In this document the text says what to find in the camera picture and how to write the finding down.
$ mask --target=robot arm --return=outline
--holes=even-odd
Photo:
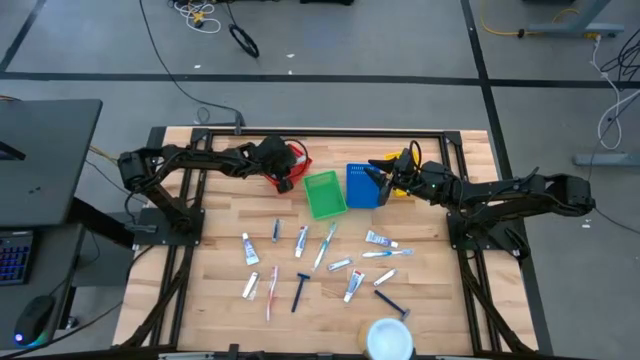
[[[409,149],[398,159],[369,160],[386,174],[367,171],[380,187],[378,203],[384,205],[393,188],[441,205],[463,217],[517,219],[543,213],[563,216],[582,216],[594,207],[589,183],[579,177],[557,174],[537,175],[537,168],[524,178],[472,184],[455,176],[444,165],[429,161],[422,166],[415,163]],[[487,205],[491,201],[501,204]]]
[[[509,220],[549,212],[563,216],[585,215],[595,208],[589,182],[566,174],[538,175],[536,168],[524,178],[472,184],[442,164],[431,161],[417,164],[411,147],[404,149],[397,159],[369,160],[382,170],[379,173],[365,169],[380,188],[378,204],[384,205],[391,190],[397,188],[431,205],[446,207],[449,238],[451,247],[458,251],[463,286],[478,299],[511,351],[535,353],[520,341],[485,294],[466,253],[501,249],[518,260],[525,259],[529,255],[528,245]],[[502,202],[489,205],[492,201]]]
[[[296,156],[279,136],[268,136],[259,145],[246,143],[223,151],[198,150],[167,145],[125,152],[118,159],[124,187],[151,200],[176,231],[192,229],[190,209],[184,201],[172,197],[162,180],[177,169],[219,171],[230,177],[267,175],[277,181],[279,193],[293,189],[288,179],[296,165]]]

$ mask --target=wooden table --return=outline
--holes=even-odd
[[[169,127],[164,144],[186,146],[192,128]],[[423,161],[441,162],[437,141],[416,139],[422,147]],[[497,178],[494,159],[485,131],[461,131],[464,155],[471,182]],[[345,165],[382,159],[384,154],[400,151],[410,138],[391,137],[300,137],[313,159],[310,173],[335,170],[346,191]],[[214,149],[222,150],[247,141],[259,142],[260,136],[216,136]],[[177,195],[182,172],[169,175],[163,185]],[[346,214],[314,221],[302,184],[283,195],[259,176],[245,180],[209,172],[203,202],[206,222],[202,242],[196,248],[187,292],[178,349],[185,351],[227,351],[229,344],[240,344],[241,351],[295,353],[359,353],[356,333],[371,319],[397,317],[398,313],[373,294],[373,281],[391,268],[398,274],[380,290],[398,304],[411,309],[406,321],[418,354],[471,354],[469,328],[464,306],[456,252],[450,248],[444,216],[446,210],[429,206],[413,197],[394,198],[375,210],[350,209]],[[271,242],[275,218],[284,221],[280,240]],[[311,267],[320,242],[335,221],[338,230],[327,256],[315,273]],[[309,225],[307,246],[301,259],[293,256],[295,239],[301,225]],[[413,248],[408,257],[362,259],[368,250],[381,250],[364,242],[368,230],[374,230]],[[250,234],[260,263],[247,266],[241,234]],[[166,248],[157,247],[142,258],[131,271],[113,342],[128,338],[144,320],[157,300],[166,257]],[[328,272],[326,265],[351,256],[355,266]],[[502,251],[485,252],[487,273],[493,300],[513,330],[525,344],[536,348],[529,305],[517,262]],[[267,322],[267,287],[272,267],[279,266],[272,310]],[[349,304],[343,301],[351,269],[366,274],[364,284]],[[260,273],[254,301],[241,297],[253,271]],[[305,283],[295,313],[291,305],[298,287],[298,272],[311,274]],[[489,341],[482,308],[477,305],[485,349]],[[162,339],[168,339],[170,304],[165,316]]]

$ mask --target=keyboard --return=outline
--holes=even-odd
[[[33,231],[0,231],[0,286],[27,282]]]

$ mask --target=yellow cable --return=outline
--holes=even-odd
[[[487,0],[483,0],[482,1],[482,9],[480,10],[480,22],[482,23],[482,27],[484,28],[484,30],[490,34],[494,34],[494,35],[500,35],[500,36],[519,36],[520,32],[519,31],[508,31],[508,32],[503,32],[503,31],[497,31],[497,30],[493,30],[490,29],[487,24],[485,24],[484,22],[484,13],[487,7]],[[552,23],[556,23],[556,21],[558,19],[560,19],[562,17],[563,14],[565,13],[574,13],[574,14],[580,14],[580,11],[578,9],[573,9],[573,8],[568,8],[568,9],[564,9],[562,11],[560,11],[559,13],[556,14],[556,16],[553,17],[553,20],[551,21]],[[537,34],[541,34],[539,32],[532,32],[532,31],[525,31],[524,35],[537,35]]]
[[[118,162],[116,161],[116,159],[107,154],[106,152],[102,151],[99,147],[97,146],[89,146],[89,150],[91,150],[94,154],[98,155],[98,156],[102,156],[103,158],[107,159],[109,162],[111,162],[113,165],[118,165]]]
[[[562,16],[562,14],[565,13],[574,13],[576,15],[580,15],[580,10],[578,9],[574,9],[574,8],[568,8],[568,9],[564,9],[562,11],[560,11],[559,13],[556,14],[556,16],[553,17],[553,20],[551,20],[552,23],[556,23],[556,21],[558,21],[560,19],[560,17]]]

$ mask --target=cable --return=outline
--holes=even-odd
[[[129,215],[129,217],[131,217],[131,222],[136,225],[137,221],[136,221],[136,217],[133,216],[133,214],[131,213],[131,210],[129,210],[129,200],[131,200],[131,198],[133,197],[133,193],[129,193],[129,195],[127,196],[127,199],[124,201],[124,211],[127,213],[127,215]]]
[[[130,195],[131,193],[126,191],[125,189],[121,188],[120,186],[118,186],[118,184],[116,184],[113,180],[109,179],[109,177],[107,176],[107,174],[105,174],[104,172],[102,172],[102,170],[100,170],[100,168],[98,168],[98,166],[94,163],[92,163],[89,160],[84,160],[84,162],[86,162],[87,164],[89,164],[89,166],[93,167],[94,169],[96,169],[96,171],[98,173],[100,173],[100,175],[102,175],[103,178],[105,178],[105,180],[107,180],[111,185],[113,185],[116,189],[120,190],[120,192],[122,192],[125,195]],[[144,200],[140,200],[136,197],[132,197],[133,200],[140,202],[141,204],[146,204],[147,202]]]
[[[253,57],[254,59],[257,59],[258,57],[260,57],[260,49],[258,49],[258,45],[255,43],[255,41],[253,41],[251,36],[249,36],[249,34],[247,34],[247,32],[244,31],[244,29],[242,29],[236,22],[236,18],[233,16],[233,11],[231,11],[231,5],[229,5],[231,1],[227,0],[225,1],[225,3],[227,4],[227,10],[229,10],[231,21],[233,22],[233,24],[229,25],[229,32],[231,33],[231,36],[233,36],[233,38],[236,40],[238,45],[240,45],[242,50],[244,50],[244,52],[249,54],[249,56]]]
[[[527,175],[525,178],[523,178],[523,179],[522,179],[521,181],[519,181],[518,183],[519,183],[519,184],[526,184],[526,183],[528,183],[528,182],[529,182],[529,180],[531,180],[531,178],[532,178],[532,177],[533,177],[533,176],[538,172],[538,170],[539,170],[539,169],[540,169],[539,167],[536,167],[535,169],[533,169],[533,171],[531,171],[531,172],[529,173],[529,175]],[[491,201],[493,201],[493,199],[495,199],[495,197],[496,197],[496,196],[498,196],[498,195],[502,194],[503,192],[505,192],[505,191],[507,191],[507,190],[511,189],[512,187],[513,187],[513,185],[507,185],[507,186],[503,187],[502,189],[500,189],[500,190],[496,191],[495,193],[491,194],[491,196],[489,197],[489,199],[488,199],[487,201],[485,201],[485,202],[482,204],[482,207],[481,207],[480,209],[476,210],[476,212],[474,212],[473,214],[471,214],[471,215],[469,215],[469,216],[463,215],[463,214],[462,214],[461,212],[459,212],[459,211],[458,211],[458,212],[460,213],[460,215],[461,215],[463,218],[465,218],[465,219],[467,219],[467,220],[473,219],[474,217],[478,216],[482,211],[484,211],[484,209],[486,209],[486,208],[489,206],[489,203],[490,203]],[[560,206],[564,206],[564,204],[562,204],[560,201],[558,201],[558,200],[557,200],[556,198],[554,198],[553,196],[549,196],[549,198],[551,198],[551,199],[555,200],[555,201],[556,201],[556,203],[558,203],[558,205],[560,205]]]
[[[493,35],[500,35],[500,36],[517,36],[517,37],[523,37],[525,35],[539,35],[539,34],[543,34],[541,32],[532,32],[532,31],[526,31],[524,29],[520,29],[519,31],[497,31],[497,30],[493,30],[491,28],[489,28],[487,26],[487,24],[484,22],[484,13],[487,7],[487,0],[483,0],[482,1],[482,9],[480,10],[480,23],[482,24],[482,27],[484,28],[484,30],[490,34]],[[553,20],[551,21],[552,23],[556,23],[558,20],[560,20],[561,16],[563,14],[566,13],[574,13],[579,15],[580,11],[578,9],[574,9],[574,8],[567,8],[564,10],[561,10],[559,13],[556,14],[556,16],[553,17]]]
[[[108,153],[102,151],[99,147],[91,145],[91,146],[89,146],[89,151],[91,151],[92,153],[94,153],[94,154],[96,154],[98,156],[102,156],[103,158],[108,160],[113,165],[118,166],[117,159],[115,157],[109,155]]]
[[[181,7],[178,7],[178,3],[174,2],[173,8],[178,10],[178,12],[180,12],[180,15],[182,15],[182,17],[185,18],[187,26],[191,30],[195,30],[197,32],[201,32],[204,34],[216,34],[220,31],[220,29],[222,29],[222,24],[220,23],[220,21],[213,18],[205,17],[206,15],[213,14],[213,12],[216,10],[213,4],[207,4],[206,1],[203,1],[197,10],[191,10],[191,1],[189,1],[187,5],[183,5]],[[213,31],[201,30],[201,29],[198,29],[196,26],[191,25],[189,20],[193,20],[194,24],[197,24],[198,22],[204,24],[207,21],[213,21],[218,24],[218,28]]]
[[[627,105],[625,105],[625,107],[622,108],[622,110],[620,110],[620,113],[614,119],[617,119],[619,116],[621,116],[629,108],[629,106],[631,106],[638,98],[640,98],[640,96],[636,96],[631,101],[629,101],[627,103]],[[602,136],[605,136],[607,134],[607,132],[609,131],[609,129],[611,129],[611,126],[615,123],[613,121],[614,119],[610,119],[609,120],[609,125],[604,130],[604,132],[602,133]],[[594,159],[594,157],[596,155],[596,151],[598,150],[598,147],[600,146],[600,140],[601,139],[602,139],[602,137],[598,138],[598,140],[596,141],[596,144],[593,146],[593,150],[591,151],[591,159],[589,160],[589,176],[587,177],[587,181],[591,180],[591,174],[593,172],[593,159]]]
[[[153,245],[149,246],[148,248],[146,248],[145,250],[143,250],[140,254],[138,254],[138,256],[136,256],[136,257],[133,259],[133,261],[132,261],[132,262],[131,262],[131,264],[129,265],[129,268],[127,269],[127,277],[128,277],[128,274],[131,272],[131,269],[133,268],[133,265],[135,265],[135,263],[138,261],[138,259],[140,259],[144,254],[146,254],[146,253],[147,253],[149,250],[151,250],[152,248],[153,248]],[[105,311],[105,312],[103,312],[102,314],[100,314],[100,315],[99,315],[98,317],[96,317],[95,319],[93,319],[93,320],[89,321],[88,323],[86,323],[86,324],[84,324],[84,325],[82,325],[82,326],[80,326],[80,327],[78,327],[78,328],[76,328],[76,329],[74,329],[74,330],[70,331],[70,332],[69,332],[69,333],[67,333],[67,334],[64,334],[64,335],[60,336],[59,338],[53,339],[53,340],[48,341],[48,342],[46,342],[46,343],[44,343],[44,344],[40,344],[40,345],[37,345],[37,346],[31,347],[31,348],[28,348],[28,349],[25,349],[25,350],[22,350],[22,351],[18,351],[18,352],[12,353],[12,354],[5,355],[5,356],[3,356],[3,357],[0,357],[0,359],[1,359],[1,360],[13,359],[13,358],[16,358],[16,357],[18,357],[18,356],[22,356],[22,355],[25,355],[25,354],[28,354],[28,353],[34,352],[34,351],[36,351],[36,350],[40,350],[40,349],[46,348],[46,347],[48,347],[48,346],[50,346],[50,345],[53,345],[53,344],[55,344],[55,343],[57,343],[57,342],[60,342],[60,341],[62,341],[62,340],[64,340],[64,339],[68,338],[69,336],[72,336],[72,335],[74,335],[74,334],[76,334],[76,333],[78,333],[78,332],[80,332],[80,331],[82,331],[82,330],[84,330],[84,329],[88,328],[89,326],[91,326],[91,325],[95,324],[96,322],[100,321],[102,318],[104,318],[105,316],[109,315],[109,314],[110,314],[111,312],[113,312],[115,309],[117,309],[118,307],[120,307],[120,306],[123,304],[123,302],[124,302],[124,301],[119,301],[118,303],[116,303],[114,306],[112,306],[111,308],[109,308],[107,311]]]
[[[153,249],[155,245],[149,245],[146,249],[142,250],[140,252],[140,254],[138,254],[138,256],[133,258],[133,261],[131,261],[131,264],[129,265],[129,269],[127,269],[127,279],[129,278],[129,275],[131,274],[131,270],[133,269],[133,265],[136,264],[136,262],[138,262],[138,259],[140,259],[141,257],[144,256],[144,254],[148,253],[149,250]]]
[[[207,114],[207,117],[204,119],[200,115],[201,110],[204,110],[204,113]],[[209,112],[209,109],[207,109],[206,107],[200,106],[198,110],[196,110],[196,117],[198,118],[198,120],[194,121],[196,124],[198,125],[207,124],[209,123],[209,119],[211,119],[211,113]]]
[[[416,147],[418,149],[418,163],[416,164],[416,160],[414,159],[414,152],[413,152],[413,147]],[[411,140],[411,142],[409,142],[409,153],[411,156],[411,161],[413,161],[413,165],[416,169],[416,171],[420,170],[420,166],[422,166],[422,148],[420,147],[420,144],[418,144],[417,141],[415,140]]]
[[[89,234],[91,234],[91,238],[93,239],[93,245],[95,245],[96,247],[96,253],[97,253],[96,257],[94,257],[91,261],[89,261],[85,265],[78,267],[76,271],[89,267],[89,265],[96,262],[96,260],[100,258],[100,255],[102,255],[102,252],[100,251],[100,246],[98,246],[98,241],[96,241],[95,234],[93,233],[93,231],[89,231]],[[58,290],[58,288],[60,288],[60,286],[62,286],[62,284],[64,284],[67,280],[68,280],[68,276],[62,279],[62,281],[60,281],[58,285],[56,285],[56,287],[54,287],[53,290],[51,290],[51,292],[49,293],[49,296],[53,295],[53,293],[56,292],[56,290]]]
[[[600,73],[600,77],[602,77],[605,80],[607,80],[607,82],[609,83],[611,88],[613,88],[613,91],[616,94],[616,105],[615,105],[616,117],[615,117],[614,123],[616,124],[616,127],[618,128],[618,140],[616,141],[615,145],[608,146],[607,144],[605,144],[604,140],[602,139],[602,137],[604,136],[601,133],[602,122],[604,121],[604,117],[606,116],[608,111],[605,112],[605,116],[600,118],[600,121],[598,122],[598,127],[597,127],[598,131],[597,132],[598,132],[598,139],[599,139],[600,144],[602,145],[602,147],[604,147],[607,150],[615,150],[615,149],[618,148],[618,146],[620,146],[620,142],[622,141],[622,125],[620,125],[620,120],[618,119],[618,117],[620,116],[620,90],[618,90],[616,85],[611,81],[611,79],[609,79],[609,74],[606,73],[606,72],[603,72],[598,67],[598,63],[596,62],[596,54],[598,53],[598,48],[600,47],[600,40],[601,40],[601,37],[600,37],[600,35],[598,35],[596,37],[595,43],[593,45],[593,54],[591,56],[590,64],[598,71],[598,73]]]
[[[595,209],[595,210],[596,210],[596,212],[597,212],[598,214],[600,214],[603,218],[605,218],[605,219],[607,219],[607,220],[611,221],[613,224],[616,224],[616,225],[620,226],[620,227],[621,227],[621,228],[623,228],[623,229],[626,229],[626,230],[628,230],[628,231],[631,231],[632,233],[635,233],[635,234],[637,234],[637,235],[640,235],[640,231],[639,231],[639,230],[636,230],[636,229],[631,228],[631,227],[629,227],[629,226],[627,226],[627,225],[621,224],[620,222],[618,222],[618,221],[616,221],[616,220],[613,220],[613,219],[612,219],[612,218],[610,218],[609,216],[605,215],[605,214],[604,214],[602,211],[600,211],[600,209],[598,209],[598,208],[594,208],[594,209]]]
[[[640,64],[634,65],[635,60],[638,58],[638,55],[640,55],[640,37],[634,45],[632,45],[631,47],[628,46],[638,35],[640,35],[640,28],[636,30],[633,35],[631,35],[627,42],[622,46],[620,52],[618,52],[618,55],[616,57],[602,65],[603,72],[609,72],[617,68],[618,81],[622,81],[623,77],[627,77],[625,81],[633,80],[636,72],[638,71],[638,69],[640,69]]]
[[[167,72],[167,75],[169,75],[169,77],[171,78],[171,81],[178,88],[178,90],[180,90],[180,92],[183,93],[186,97],[188,97],[189,99],[191,99],[191,100],[193,100],[193,101],[195,101],[197,103],[200,103],[200,104],[203,104],[203,105],[213,106],[213,107],[216,107],[216,108],[219,108],[219,109],[228,110],[228,111],[234,113],[236,127],[243,126],[245,121],[244,121],[244,117],[242,116],[242,113],[239,110],[234,109],[234,108],[229,107],[229,106],[214,104],[214,103],[211,103],[211,102],[207,102],[207,101],[203,101],[203,100],[197,99],[197,98],[191,96],[188,92],[186,92],[180,86],[180,84],[178,84],[178,81],[175,79],[173,74],[171,74],[171,72],[169,71],[169,68],[167,67],[167,65],[162,60],[162,57],[160,56],[160,52],[158,51],[158,48],[156,46],[156,42],[155,42],[155,40],[153,40],[153,34],[151,34],[151,28],[149,27],[149,21],[147,20],[147,14],[144,11],[144,5],[142,5],[142,0],[138,0],[138,4],[140,5],[140,12],[142,13],[142,19],[143,19],[144,25],[145,25],[145,27],[147,29],[147,33],[149,34],[149,40],[151,41],[151,46],[153,47],[153,51],[155,52],[156,57],[158,58],[158,61],[160,62],[160,64],[164,68],[164,70]]]
[[[22,101],[18,98],[14,98],[12,96],[0,95],[0,101]]]

